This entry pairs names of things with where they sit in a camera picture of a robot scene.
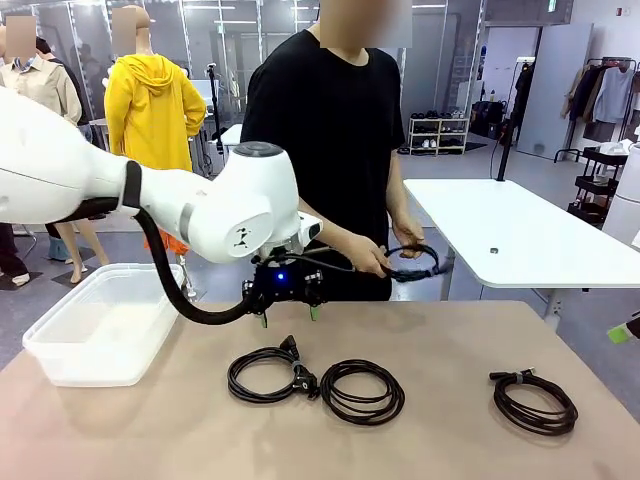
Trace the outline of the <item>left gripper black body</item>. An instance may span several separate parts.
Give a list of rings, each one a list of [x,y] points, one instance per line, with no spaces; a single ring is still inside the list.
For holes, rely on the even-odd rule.
[[[307,301],[309,284],[301,254],[283,254],[268,258],[254,256],[251,297],[262,301]]]

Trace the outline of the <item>person's right hand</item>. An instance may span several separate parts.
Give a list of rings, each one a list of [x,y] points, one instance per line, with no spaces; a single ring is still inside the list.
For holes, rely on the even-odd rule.
[[[361,273],[370,273],[385,278],[387,271],[391,269],[384,248],[377,246],[365,236],[349,233],[341,252]]]

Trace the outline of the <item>person's left hand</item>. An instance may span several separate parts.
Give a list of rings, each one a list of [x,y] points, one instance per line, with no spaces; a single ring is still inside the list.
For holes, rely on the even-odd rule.
[[[422,226],[406,212],[392,216],[392,230],[400,246],[425,245]]]

